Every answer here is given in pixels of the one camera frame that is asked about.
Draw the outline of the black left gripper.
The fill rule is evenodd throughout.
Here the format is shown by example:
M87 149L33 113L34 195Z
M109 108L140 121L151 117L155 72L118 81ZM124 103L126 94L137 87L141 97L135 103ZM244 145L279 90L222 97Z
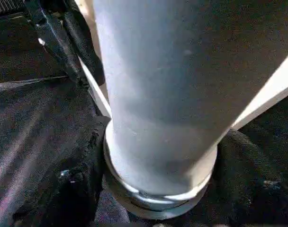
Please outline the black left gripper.
M64 27L57 18L48 15L64 21ZM105 83L103 65L95 52L88 24L80 12L71 11L69 0L0 0L0 21L23 16L37 22L41 45L73 82L85 84L78 54L96 83L99 86Z

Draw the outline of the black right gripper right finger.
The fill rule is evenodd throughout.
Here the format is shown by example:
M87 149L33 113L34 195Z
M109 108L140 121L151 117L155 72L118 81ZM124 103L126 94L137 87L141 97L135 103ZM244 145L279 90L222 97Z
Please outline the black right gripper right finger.
M288 225L288 185L262 150L230 130L220 141L207 203L213 224Z

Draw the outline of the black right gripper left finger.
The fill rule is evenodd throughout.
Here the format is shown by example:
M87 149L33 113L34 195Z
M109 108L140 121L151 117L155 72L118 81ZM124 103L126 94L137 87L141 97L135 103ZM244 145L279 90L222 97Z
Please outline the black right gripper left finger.
M15 227L86 227L94 220L105 168L103 141L109 118L95 117L31 197L13 214Z

